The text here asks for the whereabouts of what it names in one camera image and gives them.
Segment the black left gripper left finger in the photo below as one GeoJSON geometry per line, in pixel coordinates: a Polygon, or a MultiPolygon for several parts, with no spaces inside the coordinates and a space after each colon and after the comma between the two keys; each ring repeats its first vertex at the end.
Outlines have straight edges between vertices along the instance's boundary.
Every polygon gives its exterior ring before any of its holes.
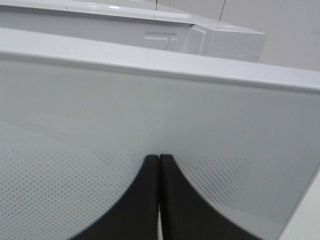
{"type": "Polygon", "coordinates": [[[73,240],[157,240],[160,159],[147,155],[121,198],[73,240]]]}

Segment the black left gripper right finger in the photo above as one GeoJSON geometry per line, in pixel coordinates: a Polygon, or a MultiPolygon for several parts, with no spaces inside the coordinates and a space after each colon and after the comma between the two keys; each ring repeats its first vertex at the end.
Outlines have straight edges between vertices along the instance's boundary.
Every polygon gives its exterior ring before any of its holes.
{"type": "Polygon", "coordinates": [[[210,206],[188,182],[171,154],[159,157],[159,205],[165,240],[256,240],[210,206]]]}

